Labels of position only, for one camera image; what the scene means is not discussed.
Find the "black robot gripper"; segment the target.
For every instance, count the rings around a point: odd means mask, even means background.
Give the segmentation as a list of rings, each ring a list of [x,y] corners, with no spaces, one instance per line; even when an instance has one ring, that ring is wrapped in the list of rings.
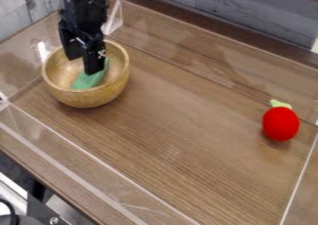
[[[87,75],[104,69],[101,24],[107,21],[108,6],[108,0],[61,0],[59,34],[64,54],[69,60],[83,57]],[[76,38],[87,40],[81,44],[81,54]]]

